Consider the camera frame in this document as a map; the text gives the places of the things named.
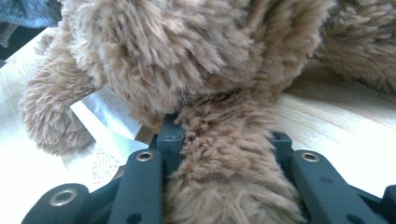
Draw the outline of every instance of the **metal grommet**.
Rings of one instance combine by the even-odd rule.
[[[76,197],[77,191],[75,189],[63,189],[52,195],[49,204],[52,206],[63,206],[72,202]]]
[[[310,152],[305,152],[301,154],[301,158],[303,158],[306,161],[312,161],[312,162],[320,161],[320,158],[317,155]]]
[[[149,151],[141,152],[137,154],[136,159],[139,161],[150,161],[153,158],[153,154]]]

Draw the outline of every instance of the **teddy bear body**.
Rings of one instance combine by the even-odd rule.
[[[349,2],[63,0],[63,20],[38,50],[42,64],[21,101],[22,117],[49,153],[75,152],[92,137],[69,106],[108,85],[131,116],[153,129],[164,114],[179,112],[184,159],[166,187],[166,222],[304,221],[298,193],[269,142],[276,130],[273,101],[314,53],[327,62],[351,49],[320,45],[321,38],[334,44],[334,25],[346,24],[339,18],[349,10],[396,13],[384,1],[381,7]],[[394,24],[394,18],[378,20]],[[392,31],[386,44],[395,49]],[[343,34],[348,37],[347,28]],[[370,61],[375,54],[367,55]],[[345,71],[339,61],[328,64]],[[370,79],[375,87],[396,90],[393,61]]]

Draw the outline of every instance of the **screw hole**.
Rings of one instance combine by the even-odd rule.
[[[316,162],[319,161],[319,157],[313,153],[305,152],[301,154],[301,157],[306,161]]]
[[[152,155],[151,152],[142,152],[142,153],[139,153],[139,154],[136,156],[136,158],[137,158],[139,161],[149,161],[149,160],[152,159],[152,157],[153,157],[153,155]]]
[[[276,141],[279,141],[279,140],[281,140],[281,139],[282,139],[282,137],[280,136],[280,134],[279,134],[279,133],[274,133],[274,135],[273,135],[273,139],[274,139],[274,140],[276,140]]]
[[[350,223],[353,223],[353,224],[364,224],[365,223],[363,220],[361,220],[361,218],[359,218],[355,215],[349,214],[349,215],[346,215],[346,218]]]
[[[333,182],[332,179],[330,179],[329,177],[326,177],[326,176],[321,176],[320,180],[326,184],[332,184],[332,182]]]
[[[136,223],[140,223],[142,221],[142,215],[138,214],[138,213],[133,213],[130,216],[128,216],[128,218],[126,219],[126,222],[128,224],[136,224]]]
[[[49,199],[49,204],[52,206],[63,206],[72,202],[77,197],[75,189],[63,189],[52,195]]]

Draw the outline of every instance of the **brown teddy bear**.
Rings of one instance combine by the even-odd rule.
[[[168,223],[304,221],[268,139],[273,102],[315,58],[396,92],[392,0],[63,0],[21,100],[51,154],[92,141],[69,106],[108,85],[153,129],[179,112],[183,161],[165,191]]]

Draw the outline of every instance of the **plush toy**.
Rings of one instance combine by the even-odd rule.
[[[179,112],[183,160],[168,223],[296,223],[298,192],[269,139],[273,102],[315,58],[396,91],[393,0],[63,0],[21,100],[38,146],[63,155],[93,139],[69,109],[108,85],[142,124]]]

